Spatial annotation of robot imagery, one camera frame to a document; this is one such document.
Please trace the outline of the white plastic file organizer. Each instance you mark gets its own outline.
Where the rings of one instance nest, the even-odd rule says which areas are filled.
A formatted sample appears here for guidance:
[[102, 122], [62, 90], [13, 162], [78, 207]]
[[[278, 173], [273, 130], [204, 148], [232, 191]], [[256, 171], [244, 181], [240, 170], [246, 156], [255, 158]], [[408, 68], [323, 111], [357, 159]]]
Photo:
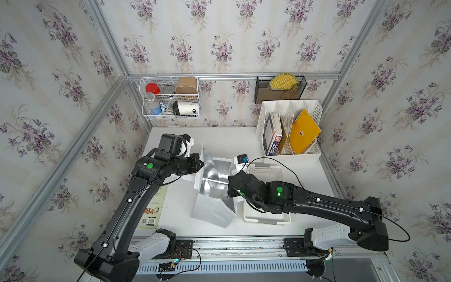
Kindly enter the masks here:
[[265, 141], [265, 132], [267, 123], [272, 113], [277, 113], [280, 118], [282, 127], [284, 128], [285, 140], [281, 149], [276, 149], [273, 158], [283, 163], [299, 163], [299, 162], [315, 162], [321, 157], [321, 150], [314, 139], [301, 154], [295, 154], [290, 144], [290, 136], [293, 124], [299, 114], [308, 113], [312, 121], [319, 125], [323, 115], [323, 107], [317, 100], [301, 99], [301, 100], [285, 100], [285, 101], [264, 101], [261, 104], [260, 115], [258, 118], [256, 138], [260, 156], [266, 157], [269, 145]]

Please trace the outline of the beige papers in organizer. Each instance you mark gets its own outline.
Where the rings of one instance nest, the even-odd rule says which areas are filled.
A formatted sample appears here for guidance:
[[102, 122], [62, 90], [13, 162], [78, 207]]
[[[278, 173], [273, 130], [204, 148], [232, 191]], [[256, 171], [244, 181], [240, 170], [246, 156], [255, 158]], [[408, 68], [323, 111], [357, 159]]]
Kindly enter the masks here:
[[281, 141], [280, 155], [292, 155], [290, 146], [290, 133], [292, 124], [294, 122], [295, 109], [291, 102], [287, 103], [286, 107], [280, 110], [281, 124], [283, 127], [283, 138]]

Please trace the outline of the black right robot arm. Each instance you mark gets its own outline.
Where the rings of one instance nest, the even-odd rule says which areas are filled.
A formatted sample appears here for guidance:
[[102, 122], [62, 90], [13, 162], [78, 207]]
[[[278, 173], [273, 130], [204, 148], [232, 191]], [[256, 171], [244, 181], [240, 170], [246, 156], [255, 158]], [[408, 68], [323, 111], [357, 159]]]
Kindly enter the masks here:
[[378, 198], [347, 201], [314, 193], [292, 183], [263, 182], [244, 171], [229, 177], [227, 193], [230, 197], [241, 196], [262, 213], [303, 214], [343, 224], [348, 232], [344, 237], [359, 247], [371, 251], [389, 250], [389, 236]]

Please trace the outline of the aluminium rail frame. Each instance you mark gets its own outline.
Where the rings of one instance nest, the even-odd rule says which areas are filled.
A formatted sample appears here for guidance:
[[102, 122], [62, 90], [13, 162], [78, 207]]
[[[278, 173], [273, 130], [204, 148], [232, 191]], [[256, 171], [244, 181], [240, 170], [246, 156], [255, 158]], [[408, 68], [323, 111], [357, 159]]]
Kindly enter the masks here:
[[192, 258], [200, 253], [203, 260], [284, 259], [293, 252], [305, 260], [322, 256], [322, 251], [302, 247], [302, 236], [177, 236], [176, 240], [191, 240], [192, 248], [196, 249]]

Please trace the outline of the white insulated delivery bag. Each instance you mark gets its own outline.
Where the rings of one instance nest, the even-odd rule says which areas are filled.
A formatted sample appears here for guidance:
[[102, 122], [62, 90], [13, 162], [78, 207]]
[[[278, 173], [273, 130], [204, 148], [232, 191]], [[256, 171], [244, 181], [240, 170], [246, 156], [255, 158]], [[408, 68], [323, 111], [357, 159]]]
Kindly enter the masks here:
[[239, 152], [209, 146], [205, 142], [200, 149], [200, 160], [204, 166], [195, 175], [197, 196], [191, 217], [222, 229], [242, 222], [243, 206], [227, 193], [230, 166]]

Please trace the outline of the purple white book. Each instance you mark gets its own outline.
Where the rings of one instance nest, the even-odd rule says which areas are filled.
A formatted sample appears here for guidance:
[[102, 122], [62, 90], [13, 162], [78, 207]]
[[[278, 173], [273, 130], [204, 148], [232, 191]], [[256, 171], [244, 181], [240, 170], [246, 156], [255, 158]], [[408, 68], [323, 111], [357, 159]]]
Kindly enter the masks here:
[[279, 155], [279, 144], [283, 137], [280, 115], [271, 112], [268, 116], [263, 135], [263, 144], [267, 156]]

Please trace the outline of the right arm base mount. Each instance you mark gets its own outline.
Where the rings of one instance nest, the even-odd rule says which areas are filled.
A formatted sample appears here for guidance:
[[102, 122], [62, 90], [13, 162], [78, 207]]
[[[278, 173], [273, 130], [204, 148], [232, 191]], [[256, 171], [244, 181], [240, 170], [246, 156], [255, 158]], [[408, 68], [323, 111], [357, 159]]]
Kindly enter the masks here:
[[329, 250], [322, 250], [313, 245], [312, 241], [313, 228], [305, 229], [304, 235], [301, 237], [285, 238], [283, 249], [288, 257], [317, 257], [325, 259], [329, 256]]

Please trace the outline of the clear plastic bottle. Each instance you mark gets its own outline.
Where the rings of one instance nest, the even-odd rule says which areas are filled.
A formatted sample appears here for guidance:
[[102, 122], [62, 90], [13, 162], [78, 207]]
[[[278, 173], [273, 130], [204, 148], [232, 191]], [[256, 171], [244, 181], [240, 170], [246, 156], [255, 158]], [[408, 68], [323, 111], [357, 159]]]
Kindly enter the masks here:
[[162, 114], [162, 108], [156, 95], [152, 92], [148, 92], [143, 95], [144, 106], [149, 115], [158, 116]]

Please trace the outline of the green printed booklet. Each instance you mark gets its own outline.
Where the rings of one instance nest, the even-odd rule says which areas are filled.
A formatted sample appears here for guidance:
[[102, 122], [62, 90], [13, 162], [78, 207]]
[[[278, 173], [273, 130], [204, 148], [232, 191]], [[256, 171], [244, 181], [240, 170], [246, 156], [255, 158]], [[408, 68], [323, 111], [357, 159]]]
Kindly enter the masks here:
[[137, 229], [156, 230], [158, 228], [168, 187], [168, 185], [161, 187], [150, 200], [141, 216]]

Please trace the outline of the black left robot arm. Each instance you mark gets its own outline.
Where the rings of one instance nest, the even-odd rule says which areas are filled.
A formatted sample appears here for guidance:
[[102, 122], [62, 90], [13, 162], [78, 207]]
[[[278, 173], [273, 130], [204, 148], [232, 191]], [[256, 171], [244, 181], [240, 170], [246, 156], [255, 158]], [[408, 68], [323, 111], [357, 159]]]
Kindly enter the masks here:
[[171, 175], [197, 173], [204, 163], [191, 153], [194, 139], [187, 135], [164, 134], [157, 148], [141, 157], [131, 172], [129, 188], [95, 243], [77, 252], [74, 262], [85, 273], [103, 282], [131, 282], [139, 267], [165, 254], [176, 235], [158, 230], [134, 247], [133, 234], [148, 204]]

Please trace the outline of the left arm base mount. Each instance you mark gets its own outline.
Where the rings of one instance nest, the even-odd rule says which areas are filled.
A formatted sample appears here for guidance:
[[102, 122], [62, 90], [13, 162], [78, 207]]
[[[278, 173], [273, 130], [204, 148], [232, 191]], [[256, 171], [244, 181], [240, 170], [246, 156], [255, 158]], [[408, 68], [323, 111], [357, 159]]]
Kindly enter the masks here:
[[145, 247], [143, 258], [148, 260], [158, 259], [190, 259], [193, 255], [194, 241], [178, 239], [176, 233], [157, 229], [150, 237], [152, 242]]

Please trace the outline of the yellow folder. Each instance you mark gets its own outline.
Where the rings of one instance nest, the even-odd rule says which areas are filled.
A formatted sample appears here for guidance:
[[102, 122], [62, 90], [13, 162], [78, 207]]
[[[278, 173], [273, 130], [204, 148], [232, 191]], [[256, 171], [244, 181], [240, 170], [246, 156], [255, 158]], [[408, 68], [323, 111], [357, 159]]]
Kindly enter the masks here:
[[288, 140], [293, 154], [304, 153], [320, 133], [321, 129], [319, 126], [310, 114], [303, 109], [292, 124]]

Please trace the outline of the black mesh wall holder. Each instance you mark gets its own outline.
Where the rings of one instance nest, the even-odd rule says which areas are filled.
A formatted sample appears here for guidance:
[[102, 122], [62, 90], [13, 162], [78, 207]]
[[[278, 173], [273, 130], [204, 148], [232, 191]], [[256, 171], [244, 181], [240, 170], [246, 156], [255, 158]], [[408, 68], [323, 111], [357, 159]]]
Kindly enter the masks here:
[[300, 100], [307, 86], [304, 76], [294, 76], [295, 84], [284, 88], [271, 86], [275, 76], [258, 76], [254, 91], [254, 103], [261, 104], [264, 101]]

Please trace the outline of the white black cylinder can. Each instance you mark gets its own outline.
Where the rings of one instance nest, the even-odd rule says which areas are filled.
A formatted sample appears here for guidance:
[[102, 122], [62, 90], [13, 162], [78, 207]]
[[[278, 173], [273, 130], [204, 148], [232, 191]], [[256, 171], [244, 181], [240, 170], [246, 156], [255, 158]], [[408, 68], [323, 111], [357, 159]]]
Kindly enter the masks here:
[[173, 104], [173, 110], [176, 115], [196, 116], [199, 112], [199, 104], [197, 102], [176, 101]]

